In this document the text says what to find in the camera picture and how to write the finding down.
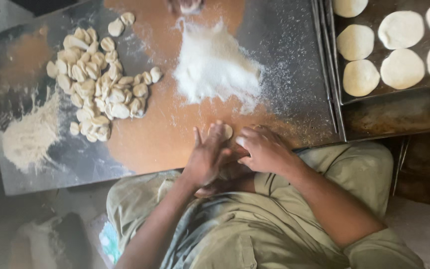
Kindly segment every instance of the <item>forearm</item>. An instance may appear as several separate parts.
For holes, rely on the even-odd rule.
[[[347,247],[385,228],[361,201],[298,157],[285,165],[282,173],[301,193],[323,229],[339,247]]]
[[[116,268],[157,268],[196,189],[187,184],[183,176],[178,178],[142,227],[137,230],[117,262]]]

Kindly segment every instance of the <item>man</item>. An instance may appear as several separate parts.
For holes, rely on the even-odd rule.
[[[245,127],[238,162],[257,172],[232,180],[229,192],[203,188],[217,179],[231,150],[223,123],[211,125],[182,174],[122,179],[107,212],[123,254],[116,268],[423,268],[381,222],[392,157],[374,143],[292,154],[262,126]]]

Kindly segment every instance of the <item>pile of white flour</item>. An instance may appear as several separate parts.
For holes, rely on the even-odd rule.
[[[262,66],[249,60],[223,23],[206,28],[184,24],[179,64],[174,72],[178,91],[188,103],[231,95],[242,102],[241,113],[253,112],[261,95]]]
[[[9,124],[2,135],[2,145],[4,156],[16,168],[27,171],[33,165],[38,169],[44,160],[50,159],[47,150],[59,141],[58,111],[59,94],[56,91],[44,106],[34,105],[31,113]]]

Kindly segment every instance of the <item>metal work table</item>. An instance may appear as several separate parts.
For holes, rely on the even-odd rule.
[[[100,40],[108,36],[107,25],[118,12],[131,11],[136,23],[115,38],[125,75],[134,76],[153,66],[165,72],[162,82],[151,86],[147,115],[116,120],[107,143],[89,143],[83,136],[69,134],[76,107],[70,104],[69,96],[64,96],[58,113],[61,139],[49,148],[51,160],[43,169],[19,171],[4,156],[0,137],[0,168],[8,195],[183,167],[193,148],[192,127],[207,131],[219,118],[232,125],[235,134],[245,125],[267,125],[297,148],[342,141],[331,110],[325,57],[320,55],[319,26],[310,0],[208,1],[201,15],[189,18],[207,24],[224,20],[250,57],[265,65],[261,105],[248,115],[238,112],[237,100],[187,105],[177,95],[171,72],[181,44],[181,30],[176,27],[180,22],[165,10],[163,1],[109,2],[113,3],[92,0],[0,33],[0,70],[13,60],[8,48],[24,35],[42,38],[47,32],[44,39],[54,60],[64,37],[76,27],[92,26]],[[33,92],[36,104],[43,105],[47,86],[54,88],[55,81],[45,75],[47,59],[41,60],[44,63],[31,73],[37,79],[25,85],[29,90],[13,84],[0,95],[0,135],[11,121],[31,111]]]

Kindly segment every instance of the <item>sleeve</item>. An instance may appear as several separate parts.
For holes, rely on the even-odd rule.
[[[389,228],[344,249],[352,269],[421,269],[424,264]]]

